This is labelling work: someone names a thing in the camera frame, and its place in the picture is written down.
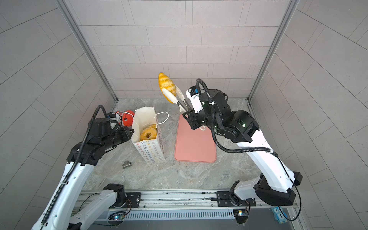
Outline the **small ridged bread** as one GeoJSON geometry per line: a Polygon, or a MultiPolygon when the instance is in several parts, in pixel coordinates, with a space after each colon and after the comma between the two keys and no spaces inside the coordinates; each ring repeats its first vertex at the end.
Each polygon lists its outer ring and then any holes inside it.
{"type": "Polygon", "coordinates": [[[173,81],[164,73],[160,72],[158,75],[158,84],[161,92],[163,93],[164,97],[173,104],[173,102],[170,100],[170,98],[164,93],[164,89],[166,91],[170,92],[173,97],[176,97],[176,86],[173,83],[173,81]]]}

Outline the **braided ring bread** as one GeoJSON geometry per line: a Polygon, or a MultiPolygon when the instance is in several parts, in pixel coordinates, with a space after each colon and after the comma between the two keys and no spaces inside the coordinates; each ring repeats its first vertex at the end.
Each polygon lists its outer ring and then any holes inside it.
{"type": "Polygon", "coordinates": [[[157,138],[157,127],[156,127],[156,125],[148,126],[140,134],[140,141],[154,140],[156,138],[157,138]]]}

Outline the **white paper bag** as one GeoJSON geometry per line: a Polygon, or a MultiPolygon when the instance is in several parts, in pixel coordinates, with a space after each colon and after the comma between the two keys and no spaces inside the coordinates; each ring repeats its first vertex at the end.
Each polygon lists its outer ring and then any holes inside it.
{"type": "Polygon", "coordinates": [[[156,113],[153,107],[145,106],[136,110],[132,124],[134,133],[131,141],[147,163],[158,163],[165,160],[161,126],[168,118],[168,112],[156,113]],[[151,125],[156,125],[157,127],[157,138],[154,140],[140,141],[141,132],[151,125]]]}

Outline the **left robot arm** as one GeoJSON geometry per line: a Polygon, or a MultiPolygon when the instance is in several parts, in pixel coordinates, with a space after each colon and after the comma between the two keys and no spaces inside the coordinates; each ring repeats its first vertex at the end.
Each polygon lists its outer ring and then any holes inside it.
{"type": "Polygon", "coordinates": [[[82,188],[99,160],[134,133],[123,125],[118,112],[107,113],[97,106],[82,142],[67,158],[64,172],[47,207],[33,225],[34,230],[87,230],[109,207],[123,207],[127,196],[123,185],[108,184],[98,197],[73,215],[82,188]]]}

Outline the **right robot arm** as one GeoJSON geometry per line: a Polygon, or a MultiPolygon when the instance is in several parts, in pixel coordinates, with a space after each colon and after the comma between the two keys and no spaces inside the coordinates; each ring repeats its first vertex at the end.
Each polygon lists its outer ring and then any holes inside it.
{"type": "Polygon", "coordinates": [[[230,202],[241,206],[248,199],[259,198],[275,207],[291,206],[300,197],[298,186],[303,176],[290,170],[266,141],[259,124],[246,111],[232,111],[228,96],[209,89],[202,79],[183,94],[171,81],[159,83],[165,98],[179,106],[183,118],[192,130],[206,126],[222,151],[230,154],[247,153],[261,170],[258,179],[236,181],[230,191],[230,202]]]}

